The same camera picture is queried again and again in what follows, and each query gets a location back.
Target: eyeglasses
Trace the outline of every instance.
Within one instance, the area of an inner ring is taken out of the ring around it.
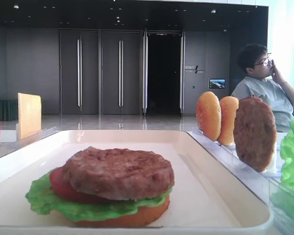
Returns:
[[[270,58],[270,56],[271,56],[271,53],[268,53],[268,56],[267,56],[267,58],[264,60],[264,62],[259,63],[259,64],[255,64],[254,66],[256,66],[256,65],[264,65],[264,66],[268,66],[269,63],[271,63],[271,61],[272,61],[272,59]]]

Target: ceiling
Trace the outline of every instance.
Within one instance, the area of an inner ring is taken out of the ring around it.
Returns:
[[[267,23],[268,8],[173,1],[0,0],[0,24],[7,27],[229,31],[254,21]]]

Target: white tray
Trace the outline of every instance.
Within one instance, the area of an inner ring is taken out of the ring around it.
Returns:
[[[0,158],[0,234],[94,234],[57,212],[37,215],[25,199],[31,182],[79,150],[154,151],[172,164],[175,186],[165,214],[144,229],[96,229],[96,234],[268,234],[273,214],[188,133],[181,131],[62,131]]]

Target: short black hair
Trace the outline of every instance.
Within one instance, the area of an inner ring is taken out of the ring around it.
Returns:
[[[238,66],[245,72],[246,68],[254,68],[254,64],[260,56],[267,54],[267,47],[260,44],[247,44],[243,47],[237,56]]]

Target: glossy floor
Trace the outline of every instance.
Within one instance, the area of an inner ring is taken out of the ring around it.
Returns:
[[[1,122],[2,130],[15,130],[17,121]],[[127,129],[127,130],[182,130],[197,127],[196,117],[140,116],[140,115],[43,115],[42,129],[59,130]]]

